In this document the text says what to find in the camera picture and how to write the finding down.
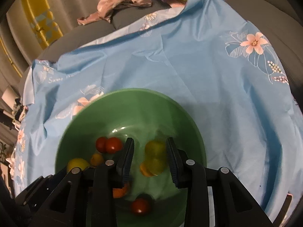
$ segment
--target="blue tablecloth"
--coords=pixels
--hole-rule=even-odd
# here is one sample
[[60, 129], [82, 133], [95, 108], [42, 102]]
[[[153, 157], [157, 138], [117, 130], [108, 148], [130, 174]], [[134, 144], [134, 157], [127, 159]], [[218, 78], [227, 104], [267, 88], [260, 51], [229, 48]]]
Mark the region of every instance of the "blue tablecloth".
[[181, 104], [202, 134], [208, 167], [230, 168], [272, 221], [288, 192], [294, 209], [303, 189], [302, 113], [266, 36], [224, 0], [188, 0], [56, 64], [36, 60], [25, 84], [17, 193], [54, 173], [64, 129], [86, 103], [123, 88]]

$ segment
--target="cherry tomato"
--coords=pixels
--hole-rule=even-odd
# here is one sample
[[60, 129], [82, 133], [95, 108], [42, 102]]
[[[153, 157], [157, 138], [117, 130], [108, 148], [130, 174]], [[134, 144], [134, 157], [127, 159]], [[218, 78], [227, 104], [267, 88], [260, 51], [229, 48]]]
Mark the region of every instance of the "cherry tomato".
[[105, 142], [106, 142], [106, 137], [104, 137], [104, 136], [99, 137], [96, 140], [96, 149], [98, 150], [98, 152], [105, 153], [105, 151], [106, 151]]
[[146, 215], [150, 212], [151, 206], [148, 200], [138, 198], [131, 204], [131, 211], [137, 215]]
[[120, 151], [122, 147], [123, 147], [122, 142], [117, 137], [108, 138], [105, 142], [105, 149], [106, 152], [109, 154], [114, 154], [117, 151]]
[[128, 191], [129, 191], [129, 183], [125, 183], [122, 189], [113, 188], [113, 197], [114, 199], [121, 198], [125, 196], [128, 193]]

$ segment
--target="metal screw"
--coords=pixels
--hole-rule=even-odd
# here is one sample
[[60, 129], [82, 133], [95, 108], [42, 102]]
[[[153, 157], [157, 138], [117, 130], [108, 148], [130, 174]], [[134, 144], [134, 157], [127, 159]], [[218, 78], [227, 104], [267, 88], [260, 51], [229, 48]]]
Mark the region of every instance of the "metal screw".
[[224, 173], [224, 174], [227, 174], [227, 173], [229, 173], [229, 169], [226, 168], [226, 167], [222, 167], [221, 172]]
[[188, 159], [188, 160], [186, 161], [186, 163], [187, 163], [189, 166], [193, 166], [196, 162], [195, 162], [194, 160], [192, 160], [192, 159]]
[[75, 167], [75, 168], [72, 169], [72, 174], [77, 174], [79, 172], [80, 172], [80, 169], [77, 168], [77, 167]]
[[105, 164], [106, 164], [107, 166], [112, 166], [114, 163], [115, 163], [115, 162], [114, 162], [112, 159], [109, 159], [109, 160], [105, 161]]

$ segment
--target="small orange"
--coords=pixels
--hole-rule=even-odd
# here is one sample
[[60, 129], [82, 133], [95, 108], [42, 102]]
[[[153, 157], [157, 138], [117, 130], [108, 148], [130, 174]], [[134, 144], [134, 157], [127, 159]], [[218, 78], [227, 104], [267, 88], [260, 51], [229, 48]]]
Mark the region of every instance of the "small orange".
[[104, 163], [104, 159], [102, 154], [95, 153], [91, 156], [90, 163], [92, 166], [99, 166], [100, 164]]
[[129, 191], [129, 183], [125, 183], [122, 189], [113, 188], [113, 197], [114, 199], [121, 198], [125, 196], [128, 193], [128, 191]]
[[146, 177], [152, 177], [154, 174], [152, 174], [147, 168], [144, 162], [141, 163], [140, 165], [140, 172], [142, 173], [143, 176]]

